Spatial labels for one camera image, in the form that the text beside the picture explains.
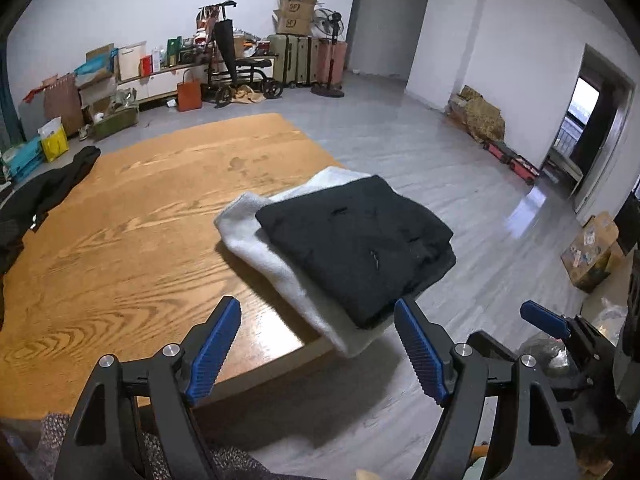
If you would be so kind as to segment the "stacked cardboard boxes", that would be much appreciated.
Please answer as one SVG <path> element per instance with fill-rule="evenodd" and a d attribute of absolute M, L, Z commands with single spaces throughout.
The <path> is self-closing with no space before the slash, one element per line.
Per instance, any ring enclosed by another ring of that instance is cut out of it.
<path fill-rule="evenodd" d="M 276 33 L 310 36 L 317 3 L 318 0 L 279 0 L 279 6 L 273 11 Z"/>

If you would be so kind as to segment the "cardboard box with stickers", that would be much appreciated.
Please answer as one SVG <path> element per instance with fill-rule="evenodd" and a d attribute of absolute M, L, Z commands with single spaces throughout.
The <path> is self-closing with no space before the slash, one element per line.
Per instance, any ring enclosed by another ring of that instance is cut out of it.
<path fill-rule="evenodd" d="M 570 282 L 590 294 L 623 262 L 618 227 L 607 211 L 592 216 L 561 255 Z"/>

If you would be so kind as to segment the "brown ribbed suitcase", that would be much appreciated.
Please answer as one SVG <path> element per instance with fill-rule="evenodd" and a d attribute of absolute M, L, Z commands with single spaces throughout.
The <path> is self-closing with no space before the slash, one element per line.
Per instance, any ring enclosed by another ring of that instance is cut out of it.
<path fill-rule="evenodd" d="M 75 75 L 69 73 L 44 89 L 44 114 L 47 119 L 61 118 L 68 136 L 78 133 L 85 125 Z"/>

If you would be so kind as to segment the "black standing fan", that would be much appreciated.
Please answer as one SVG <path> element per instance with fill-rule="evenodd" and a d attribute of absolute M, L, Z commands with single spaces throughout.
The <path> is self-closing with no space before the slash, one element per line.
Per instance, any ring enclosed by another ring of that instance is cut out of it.
<path fill-rule="evenodd" d="M 311 92 L 324 98 L 344 98 L 342 84 L 334 81 L 336 50 L 344 29 L 342 14 L 319 8 L 314 11 L 314 26 L 322 32 L 324 38 L 319 41 L 316 81 L 311 85 Z"/>

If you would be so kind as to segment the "orange paper bag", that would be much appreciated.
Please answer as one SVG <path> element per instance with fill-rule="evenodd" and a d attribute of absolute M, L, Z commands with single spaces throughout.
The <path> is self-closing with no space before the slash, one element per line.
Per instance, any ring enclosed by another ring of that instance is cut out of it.
<path fill-rule="evenodd" d="M 180 113 L 202 107 L 202 84 L 200 78 L 188 68 L 177 84 L 177 108 Z"/>

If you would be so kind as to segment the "white low cabinet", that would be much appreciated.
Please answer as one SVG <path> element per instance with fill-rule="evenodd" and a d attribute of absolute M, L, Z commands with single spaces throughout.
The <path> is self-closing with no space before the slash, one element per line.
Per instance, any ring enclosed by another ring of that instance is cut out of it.
<path fill-rule="evenodd" d="M 188 80 L 205 82 L 205 64 L 177 65 L 167 67 L 149 77 L 131 78 L 117 85 L 119 91 L 134 90 L 137 101 L 146 103 L 177 95 L 177 86 Z"/>

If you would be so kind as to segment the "brown patterned bundle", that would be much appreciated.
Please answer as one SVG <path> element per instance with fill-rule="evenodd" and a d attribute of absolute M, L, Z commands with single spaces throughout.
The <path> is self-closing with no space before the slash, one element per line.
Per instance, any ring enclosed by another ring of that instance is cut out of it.
<path fill-rule="evenodd" d="M 506 122 L 501 110 L 469 86 L 450 96 L 447 112 L 476 142 L 504 139 Z"/>

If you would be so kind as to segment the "black clothes pile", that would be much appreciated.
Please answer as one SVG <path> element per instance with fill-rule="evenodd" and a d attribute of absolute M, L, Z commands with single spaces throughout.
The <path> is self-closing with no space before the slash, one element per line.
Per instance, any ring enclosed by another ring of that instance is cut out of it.
<path fill-rule="evenodd" d="M 96 146 L 85 146 L 69 164 L 26 182 L 1 207 L 1 324 L 6 317 L 4 277 L 24 249 L 24 235 L 40 228 L 49 212 L 90 174 L 100 155 Z"/>

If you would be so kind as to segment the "white folded cloth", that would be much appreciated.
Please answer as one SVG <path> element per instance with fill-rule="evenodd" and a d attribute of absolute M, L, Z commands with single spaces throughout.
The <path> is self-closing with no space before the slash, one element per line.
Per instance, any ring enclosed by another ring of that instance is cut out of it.
<path fill-rule="evenodd" d="M 263 206 L 363 177 L 362 172 L 329 166 L 306 183 L 270 197 L 245 192 L 214 220 L 224 246 L 262 274 L 296 313 L 345 358 L 353 358 L 366 350 L 390 327 L 392 320 L 386 318 L 372 330 L 357 327 L 334 299 L 322 292 L 296 264 L 272 246 L 255 214 Z"/>

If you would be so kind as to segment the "black garment with white tag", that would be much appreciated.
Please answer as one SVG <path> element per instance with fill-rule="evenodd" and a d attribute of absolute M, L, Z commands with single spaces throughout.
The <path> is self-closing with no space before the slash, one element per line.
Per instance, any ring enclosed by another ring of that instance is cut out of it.
<path fill-rule="evenodd" d="M 255 218 L 273 246 L 367 330 L 457 262 L 452 229 L 379 176 L 263 206 Z"/>

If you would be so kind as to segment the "olive green suitcase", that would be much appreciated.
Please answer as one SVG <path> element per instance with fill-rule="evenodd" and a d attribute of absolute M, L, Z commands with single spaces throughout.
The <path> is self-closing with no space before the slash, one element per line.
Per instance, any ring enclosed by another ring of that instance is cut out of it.
<path fill-rule="evenodd" d="M 270 35 L 272 76 L 285 87 L 311 87 L 318 82 L 320 41 L 311 36 Z"/>

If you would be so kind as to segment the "red toolbox on floor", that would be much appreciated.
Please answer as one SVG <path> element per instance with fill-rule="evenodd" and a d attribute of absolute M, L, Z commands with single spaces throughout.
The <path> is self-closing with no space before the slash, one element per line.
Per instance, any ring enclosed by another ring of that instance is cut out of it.
<path fill-rule="evenodd" d="M 494 155 L 499 162 L 510 168 L 528 185 L 533 185 L 538 179 L 540 172 L 522 155 L 514 152 L 502 141 L 484 141 L 483 148 L 491 155 Z"/>

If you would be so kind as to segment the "yellow shopping bag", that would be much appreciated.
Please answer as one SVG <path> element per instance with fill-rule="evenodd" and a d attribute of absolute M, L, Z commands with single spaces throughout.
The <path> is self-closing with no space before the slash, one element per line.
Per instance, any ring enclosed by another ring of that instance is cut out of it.
<path fill-rule="evenodd" d="M 47 162 L 53 162 L 70 149 L 61 117 L 55 117 L 40 127 L 38 136 Z"/>

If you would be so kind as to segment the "olive green crate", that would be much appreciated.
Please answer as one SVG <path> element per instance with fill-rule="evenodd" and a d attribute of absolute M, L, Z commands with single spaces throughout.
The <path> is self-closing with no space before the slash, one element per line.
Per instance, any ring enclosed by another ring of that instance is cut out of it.
<path fill-rule="evenodd" d="M 93 141 L 101 141 L 119 131 L 137 125 L 138 119 L 139 109 L 136 106 L 122 107 L 93 124 L 89 131 L 89 138 Z"/>

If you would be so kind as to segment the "pink suitcase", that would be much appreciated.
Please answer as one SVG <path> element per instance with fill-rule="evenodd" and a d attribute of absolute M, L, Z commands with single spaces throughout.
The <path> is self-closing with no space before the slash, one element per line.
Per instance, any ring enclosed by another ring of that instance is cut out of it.
<path fill-rule="evenodd" d="M 347 51 L 346 41 L 337 41 L 335 47 L 329 39 L 321 39 L 318 51 L 317 81 L 332 86 L 340 86 L 343 82 L 343 70 Z"/>

